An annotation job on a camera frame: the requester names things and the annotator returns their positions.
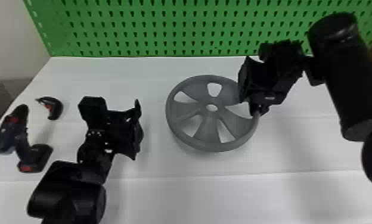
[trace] white table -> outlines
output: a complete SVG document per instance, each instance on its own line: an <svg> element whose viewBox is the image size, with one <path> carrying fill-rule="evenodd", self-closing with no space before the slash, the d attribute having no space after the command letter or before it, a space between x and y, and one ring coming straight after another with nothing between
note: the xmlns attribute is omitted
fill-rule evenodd
<svg viewBox="0 0 372 224"><path fill-rule="evenodd" d="M104 97L110 110L127 110L140 100L141 152L136 161L116 156L101 223L372 223L372 184L361 170L361 144L341 137L326 87L313 88L306 77L236 150L203 153L172 135L165 119L170 90L197 74L236 80L243 60L55 57L8 112L29 106L30 143L54 148L46 171L54 160L76 160L86 132L77 108L83 96ZM34 100L46 95L64 104L55 122ZM17 161L15 154L0 155L0 224L40 223L25 208L44 172L22 174Z"/></svg>

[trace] white wall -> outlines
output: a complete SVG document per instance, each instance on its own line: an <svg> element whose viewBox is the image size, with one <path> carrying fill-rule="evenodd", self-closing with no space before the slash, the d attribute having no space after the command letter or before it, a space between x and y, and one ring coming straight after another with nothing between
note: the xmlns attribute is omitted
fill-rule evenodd
<svg viewBox="0 0 372 224"><path fill-rule="evenodd" d="M22 0L0 0L0 79L33 77L49 60Z"/></svg>

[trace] gray plastic wheel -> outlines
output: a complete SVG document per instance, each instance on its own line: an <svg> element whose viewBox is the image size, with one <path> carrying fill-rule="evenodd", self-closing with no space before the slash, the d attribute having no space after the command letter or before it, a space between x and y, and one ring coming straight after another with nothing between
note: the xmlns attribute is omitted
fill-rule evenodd
<svg viewBox="0 0 372 224"><path fill-rule="evenodd" d="M209 94L207 85L217 83L222 86L218 96ZM183 92L196 102L175 101L175 95ZM250 119L240 117L225 106L236 105L238 100L237 83L231 79L201 75L188 78L174 87L166 100L166 120L169 128L182 142L198 150L223 152L233 150L249 140L256 130L259 113L256 112ZM213 104L218 109L210 111L207 105ZM202 122L193 137L187 135L180 123L196 115L202 116ZM221 142L218 133L218 120L220 120L235 140Z"/></svg>

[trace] black object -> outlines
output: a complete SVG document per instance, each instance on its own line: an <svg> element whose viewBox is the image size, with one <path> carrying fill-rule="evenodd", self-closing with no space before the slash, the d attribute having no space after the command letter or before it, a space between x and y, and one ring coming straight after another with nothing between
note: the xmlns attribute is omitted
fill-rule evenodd
<svg viewBox="0 0 372 224"><path fill-rule="evenodd" d="M55 99L54 97L41 97L37 98L36 101L44 105L44 107L48 109L49 120L57 120L60 117L62 110L64 108L62 102Z"/></svg>
<svg viewBox="0 0 372 224"><path fill-rule="evenodd" d="M290 88L302 77L304 54L300 42L264 43L259 49L260 63L246 57L238 74L240 102L250 102L250 113L261 115L273 104L281 104Z"/></svg>
<svg viewBox="0 0 372 224"><path fill-rule="evenodd" d="M326 16L310 28L308 40L314 57L304 56L297 42L261 45L264 63L247 58L239 71L240 100L249 102L250 113L270 104L267 92L275 92L273 104L281 103L285 95L276 97L274 86L287 93L306 71L312 86L327 85L343 137L365 141L362 165L372 181L372 57L359 35L357 18L349 13Z"/></svg>
<svg viewBox="0 0 372 224"><path fill-rule="evenodd" d="M55 161L33 192L29 216L43 224L97 224L106 207L103 187L117 153L135 160L143 139L138 100L127 111L109 111L102 97L84 97L79 111L88 125L77 163Z"/></svg>
<svg viewBox="0 0 372 224"><path fill-rule="evenodd" d="M41 172L52 153L52 148L45 144L30 146L27 141L27 116L29 108L22 104L5 116L0 127L0 154L16 151L20 161L19 171L24 173Z"/></svg>

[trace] wheel spoke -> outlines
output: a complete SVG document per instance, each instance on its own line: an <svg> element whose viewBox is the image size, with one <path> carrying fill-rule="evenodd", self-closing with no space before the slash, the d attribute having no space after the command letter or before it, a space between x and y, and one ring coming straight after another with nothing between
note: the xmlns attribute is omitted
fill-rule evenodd
<svg viewBox="0 0 372 224"><path fill-rule="evenodd" d="M221 84L222 89L218 94L218 98L221 100L223 105L235 105L239 103L239 96L237 92L237 84L236 83L226 83Z"/></svg>
<svg viewBox="0 0 372 224"><path fill-rule="evenodd" d="M252 125L257 125L256 119L240 117L226 108L218 110L218 116L235 139L245 135L252 129Z"/></svg>
<svg viewBox="0 0 372 224"><path fill-rule="evenodd" d="M208 93L206 83L195 83L188 85L184 89L182 89L182 92L196 101L206 101L211 97Z"/></svg>
<svg viewBox="0 0 372 224"><path fill-rule="evenodd" d="M173 100L172 102L171 112L173 118L175 119L175 123L179 123L181 121L187 120L192 118L196 114L199 113L200 109L202 108L201 105L197 102L178 102Z"/></svg>
<svg viewBox="0 0 372 224"><path fill-rule="evenodd" d="M201 122L201 125L197 132L194 134L193 138L204 142L211 143L221 143L219 139L217 118L214 116L206 115Z"/></svg>

